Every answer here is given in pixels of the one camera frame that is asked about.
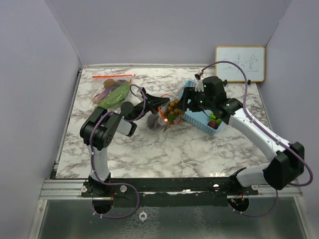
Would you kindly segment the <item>green wrinkled ball fruit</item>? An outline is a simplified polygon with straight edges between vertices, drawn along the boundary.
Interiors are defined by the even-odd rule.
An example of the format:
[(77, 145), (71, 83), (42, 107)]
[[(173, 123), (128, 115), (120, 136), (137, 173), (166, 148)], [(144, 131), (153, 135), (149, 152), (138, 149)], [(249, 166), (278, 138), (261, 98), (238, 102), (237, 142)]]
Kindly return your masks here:
[(215, 122), (217, 122), (218, 124), (221, 124), (221, 122), (222, 122), (222, 120), (219, 119), (219, 118), (217, 118), (217, 117), (214, 115), (214, 113), (211, 113), (209, 117), (210, 117), (210, 121), (215, 121)]

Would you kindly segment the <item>green leafy vegetable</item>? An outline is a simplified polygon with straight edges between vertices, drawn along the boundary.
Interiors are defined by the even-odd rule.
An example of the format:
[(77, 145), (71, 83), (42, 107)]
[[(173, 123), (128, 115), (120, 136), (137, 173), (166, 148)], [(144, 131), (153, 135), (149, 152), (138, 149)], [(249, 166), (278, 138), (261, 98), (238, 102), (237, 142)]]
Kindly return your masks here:
[(130, 84), (125, 83), (122, 86), (117, 87), (112, 92), (110, 92), (99, 104), (98, 106), (108, 109), (118, 104), (120, 101), (124, 100), (130, 91)]

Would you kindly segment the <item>clear zip bag orange zipper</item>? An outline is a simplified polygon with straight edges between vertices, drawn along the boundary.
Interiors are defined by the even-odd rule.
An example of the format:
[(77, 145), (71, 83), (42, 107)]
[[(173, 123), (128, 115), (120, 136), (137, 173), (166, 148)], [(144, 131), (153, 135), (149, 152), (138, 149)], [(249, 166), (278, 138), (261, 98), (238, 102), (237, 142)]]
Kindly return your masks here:
[(130, 85), (135, 76), (135, 74), (93, 76), (90, 108), (99, 106), (108, 109), (124, 100), (130, 92)]

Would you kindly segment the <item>brown kiwi fruit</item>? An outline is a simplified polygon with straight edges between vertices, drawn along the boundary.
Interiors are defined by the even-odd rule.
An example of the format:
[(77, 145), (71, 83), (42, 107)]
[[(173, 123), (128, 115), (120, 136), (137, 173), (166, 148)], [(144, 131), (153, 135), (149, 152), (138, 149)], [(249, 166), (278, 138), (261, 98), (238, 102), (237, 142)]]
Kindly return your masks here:
[(108, 89), (108, 88), (112, 87), (114, 84), (115, 84), (114, 79), (107, 79), (104, 81), (103, 86), (105, 89)]

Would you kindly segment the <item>purple eggplant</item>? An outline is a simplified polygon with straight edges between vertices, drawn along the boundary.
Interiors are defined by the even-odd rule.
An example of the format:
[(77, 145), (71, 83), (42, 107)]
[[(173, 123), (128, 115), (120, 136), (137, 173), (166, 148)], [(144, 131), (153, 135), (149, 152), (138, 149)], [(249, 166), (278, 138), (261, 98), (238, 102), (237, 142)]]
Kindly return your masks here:
[(93, 103), (99, 104), (112, 90), (105, 89), (100, 94), (97, 94), (93, 97)]

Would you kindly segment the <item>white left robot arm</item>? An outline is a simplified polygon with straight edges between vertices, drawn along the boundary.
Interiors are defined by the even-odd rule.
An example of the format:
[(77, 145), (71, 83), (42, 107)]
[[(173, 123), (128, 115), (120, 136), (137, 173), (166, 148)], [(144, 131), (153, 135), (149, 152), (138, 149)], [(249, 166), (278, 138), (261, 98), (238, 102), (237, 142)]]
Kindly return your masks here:
[(115, 113), (102, 107), (96, 107), (80, 129), (80, 137), (88, 146), (91, 155), (91, 172), (89, 179), (94, 180), (93, 191), (98, 196), (106, 196), (110, 191), (110, 170), (107, 151), (115, 133), (131, 137), (137, 128), (135, 121), (146, 113), (158, 113), (158, 108), (169, 102), (169, 98), (143, 96), (137, 105), (124, 102), (120, 112)]

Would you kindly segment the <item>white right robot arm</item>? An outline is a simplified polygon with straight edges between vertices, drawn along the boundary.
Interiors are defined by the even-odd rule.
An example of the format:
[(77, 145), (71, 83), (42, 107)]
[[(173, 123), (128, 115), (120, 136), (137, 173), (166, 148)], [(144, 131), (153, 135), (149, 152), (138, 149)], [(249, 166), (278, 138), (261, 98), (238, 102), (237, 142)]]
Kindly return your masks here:
[(269, 161), (267, 167), (243, 168), (229, 178), (229, 189), (240, 195), (252, 185), (269, 185), (281, 190), (297, 179), (305, 170), (305, 148), (299, 142), (290, 143), (257, 120), (242, 102), (227, 97), (222, 81), (207, 77), (197, 85), (184, 86), (178, 94), (178, 109), (182, 111), (211, 111), (225, 124), (237, 129), (253, 142)]

